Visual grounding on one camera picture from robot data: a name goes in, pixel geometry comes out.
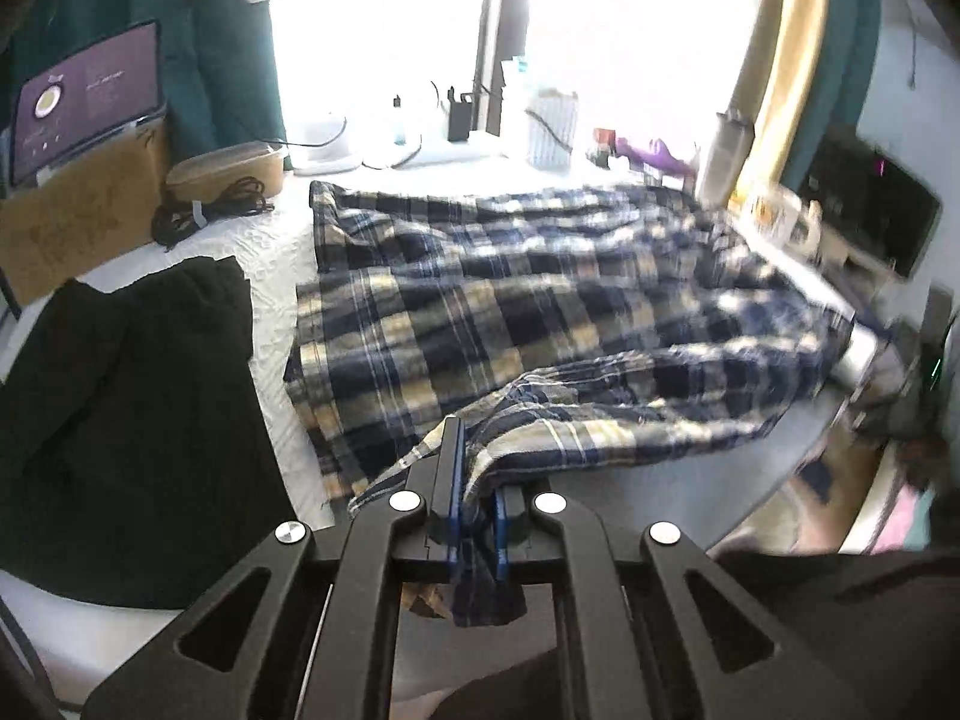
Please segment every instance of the small bottle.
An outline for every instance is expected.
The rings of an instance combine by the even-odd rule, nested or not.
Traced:
[[[403,112],[400,110],[400,95],[394,98],[394,143],[407,145],[407,133],[403,128]]]

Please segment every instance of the teal curtain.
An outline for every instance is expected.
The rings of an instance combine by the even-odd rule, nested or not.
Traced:
[[[244,0],[37,0],[0,56],[0,127],[21,83],[143,20],[160,23],[175,161],[284,137],[270,11]]]
[[[879,37],[880,0],[829,0],[817,70],[781,175],[787,188],[803,182],[828,127],[856,127]]]

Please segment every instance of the electronic device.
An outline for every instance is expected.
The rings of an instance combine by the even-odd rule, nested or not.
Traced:
[[[821,141],[797,194],[819,201],[824,224],[902,278],[913,274],[942,208],[889,156],[836,128]]]
[[[446,92],[450,113],[446,139],[450,143],[464,143],[470,136],[470,125],[473,117],[473,95],[469,92],[460,95],[457,102],[451,86]]]
[[[162,112],[156,22],[86,47],[20,87],[11,185],[28,182],[127,124]]]

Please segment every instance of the pink cloth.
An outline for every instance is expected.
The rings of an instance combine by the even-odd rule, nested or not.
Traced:
[[[913,525],[914,512],[919,500],[920,495],[910,485],[904,485],[899,489],[893,512],[890,512],[890,516],[887,517],[872,552],[886,552],[904,547],[906,536]]]

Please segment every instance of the bright window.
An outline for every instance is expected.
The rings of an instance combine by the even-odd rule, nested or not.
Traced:
[[[384,118],[472,89],[483,0],[271,0],[288,129],[334,111]]]
[[[692,153],[730,103],[760,0],[531,0],[527,57],[611,127]]]

